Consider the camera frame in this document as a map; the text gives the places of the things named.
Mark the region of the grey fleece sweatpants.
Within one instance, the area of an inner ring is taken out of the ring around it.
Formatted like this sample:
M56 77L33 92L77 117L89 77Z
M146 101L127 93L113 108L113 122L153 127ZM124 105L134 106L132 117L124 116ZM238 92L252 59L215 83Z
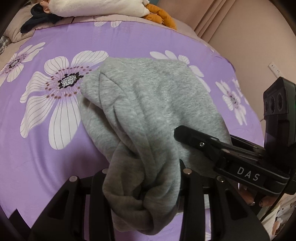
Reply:
M207 90L178 60L107 58L83 78L81 120L109 168L103 193L114 226L155 235L178 212L180 162L214 177L213 162L174 139L178 126L230 144Z

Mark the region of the purple floral bed sheet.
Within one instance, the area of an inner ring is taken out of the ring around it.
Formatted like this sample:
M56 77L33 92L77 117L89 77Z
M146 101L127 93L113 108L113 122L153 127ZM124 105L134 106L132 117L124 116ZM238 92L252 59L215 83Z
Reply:
M207 90L230 136L263 145L261 125L232 64L209 45L139 22L75 23L38 30L1 72L1 206L32 225L73 175L109 166L81 120L80 85L107 58L184 62ZM118 240L177 240L181 216L159 233Z

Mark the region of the orange plush cloth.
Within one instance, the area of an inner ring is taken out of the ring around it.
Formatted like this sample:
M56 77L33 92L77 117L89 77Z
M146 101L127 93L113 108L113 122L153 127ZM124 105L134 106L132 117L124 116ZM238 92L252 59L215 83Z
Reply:
M143 16L144 19L153 21L155 23L164 25L168 28L177 30L177 25L173 18L162 8L159 8L158 6L154 4L147 4L145 6L149 10L149 14L146 16Z

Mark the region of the grey plaid pillow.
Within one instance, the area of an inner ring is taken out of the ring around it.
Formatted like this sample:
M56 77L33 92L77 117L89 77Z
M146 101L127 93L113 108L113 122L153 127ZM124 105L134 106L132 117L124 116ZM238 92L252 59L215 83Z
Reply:
M1 36L0 39L0 54L4 52L4 50L7 48L7 46L11 43L11 40L7 36Z

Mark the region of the beige pillow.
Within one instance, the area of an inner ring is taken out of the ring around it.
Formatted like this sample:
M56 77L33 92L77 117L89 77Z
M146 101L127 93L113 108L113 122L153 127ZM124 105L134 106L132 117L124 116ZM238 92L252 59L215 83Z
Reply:
M4 32L4 36L8 37L12 43L17 43L23 39L27 39L29 37L32 37L35 30L49 28L49 27L54 26L54 24L52 24L52 23L42 23L42 24L36 25L27 33L23 33L23 34L21 33L22 25L32 17L31 8L34 5L36 5L36 4L27 5L23 8L21 8L16 13L16 15L14 16L14 18L11 20L10 24L6 28L6 30Z

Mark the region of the dark navy garment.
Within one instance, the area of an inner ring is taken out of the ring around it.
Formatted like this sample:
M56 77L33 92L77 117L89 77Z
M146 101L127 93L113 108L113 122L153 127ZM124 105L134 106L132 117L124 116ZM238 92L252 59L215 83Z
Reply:
M52 23L55 24L62 20L62 16L55 15L53 13L45 12L44 7L38 3L31 8L31 18L27 20L21 27L20 32L22 34L28 33L34 27L39 24Z

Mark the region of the white wall socket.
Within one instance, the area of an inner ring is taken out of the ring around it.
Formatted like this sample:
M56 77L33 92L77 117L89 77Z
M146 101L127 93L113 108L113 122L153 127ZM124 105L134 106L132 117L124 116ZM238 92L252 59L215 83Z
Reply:
M283 77L283 73L280 71L280 69L278 68L278 66L276 66L276 64L274 62L271 62L268 65L268 68L272 71L272 73L277 77Z

